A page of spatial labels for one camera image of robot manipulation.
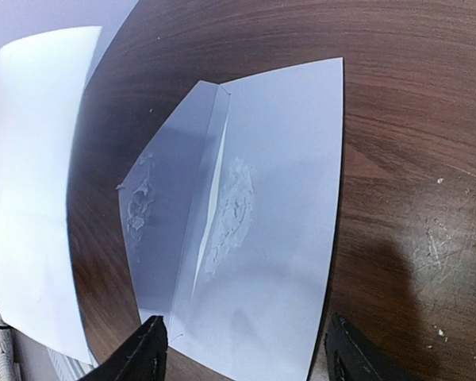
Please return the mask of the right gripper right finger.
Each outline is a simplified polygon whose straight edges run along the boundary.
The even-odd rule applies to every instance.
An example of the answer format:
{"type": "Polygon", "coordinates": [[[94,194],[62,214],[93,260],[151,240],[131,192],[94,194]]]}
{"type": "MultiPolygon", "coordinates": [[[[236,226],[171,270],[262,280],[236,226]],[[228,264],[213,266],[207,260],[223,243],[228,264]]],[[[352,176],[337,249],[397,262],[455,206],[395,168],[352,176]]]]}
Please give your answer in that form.
{"type": "Polygon", "coordinates": [[[324,350],[330,380],[413,379],[341,314],[334,314],[328,323],[324,350]]]}

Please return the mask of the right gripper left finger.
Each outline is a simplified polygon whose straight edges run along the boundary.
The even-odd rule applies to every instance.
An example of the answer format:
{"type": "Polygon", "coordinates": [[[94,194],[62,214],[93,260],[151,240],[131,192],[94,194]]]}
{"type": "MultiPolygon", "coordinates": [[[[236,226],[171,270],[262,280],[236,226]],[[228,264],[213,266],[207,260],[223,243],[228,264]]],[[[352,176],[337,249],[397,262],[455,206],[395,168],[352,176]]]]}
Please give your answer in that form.
{"type": "Polygon", "coordinates": [[[164,381],[167,329],[163,317],[152,315],[104,363],[81,381],[164,381]]]}

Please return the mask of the grey envelope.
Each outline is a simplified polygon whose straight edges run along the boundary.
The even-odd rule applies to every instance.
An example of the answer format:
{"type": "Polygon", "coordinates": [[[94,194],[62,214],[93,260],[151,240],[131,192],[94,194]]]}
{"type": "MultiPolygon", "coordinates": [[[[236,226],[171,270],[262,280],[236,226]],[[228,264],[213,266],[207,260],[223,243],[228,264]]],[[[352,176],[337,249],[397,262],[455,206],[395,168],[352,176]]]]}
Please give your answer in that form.
{"type": "Polygon", "coordinates": [[[344,62],[201,81],[117,188],[140,317],[234,380],[305,380],[336,230],[344,62]]]}

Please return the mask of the white letter sheet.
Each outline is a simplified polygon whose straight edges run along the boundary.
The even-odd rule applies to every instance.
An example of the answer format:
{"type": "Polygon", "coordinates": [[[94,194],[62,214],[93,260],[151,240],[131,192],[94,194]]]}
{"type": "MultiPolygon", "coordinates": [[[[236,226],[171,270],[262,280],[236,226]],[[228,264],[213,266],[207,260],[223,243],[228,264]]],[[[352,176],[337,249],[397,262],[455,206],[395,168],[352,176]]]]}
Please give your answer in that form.
{"type": "Polygon", "coordinates": [[[0,314],[89,363],[72,271],[67,180],[100,28],[58,29],[0,49],[0,314]]]}

